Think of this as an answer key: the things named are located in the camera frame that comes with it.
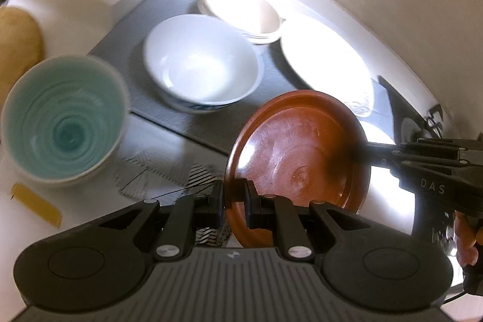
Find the person's right hand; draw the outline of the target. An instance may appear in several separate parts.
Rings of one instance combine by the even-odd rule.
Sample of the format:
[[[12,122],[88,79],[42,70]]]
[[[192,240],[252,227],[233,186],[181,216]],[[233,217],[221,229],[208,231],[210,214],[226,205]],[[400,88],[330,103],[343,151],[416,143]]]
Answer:
[[[463,213],[456,212],[455,214],[454,233],[457,260],[461,267],[474,266],[479,257],[476,245],[482,245],[482,228],[476,230],[472,227]]]

